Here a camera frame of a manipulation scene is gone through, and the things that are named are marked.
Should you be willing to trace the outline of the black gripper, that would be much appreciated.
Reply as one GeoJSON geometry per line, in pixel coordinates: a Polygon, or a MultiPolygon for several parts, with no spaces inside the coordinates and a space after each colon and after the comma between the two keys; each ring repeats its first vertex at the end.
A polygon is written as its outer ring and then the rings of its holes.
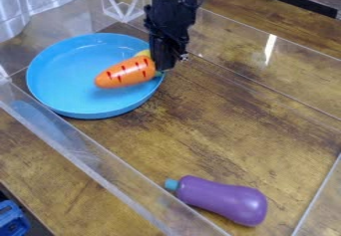
{"type": "Polygon", "coordinates": [[[157,71],[173,68],[185,58],[188,27],[203,0],[152,0],[145,6],[145,27],[149,29],[149,48],[157,71]]]}

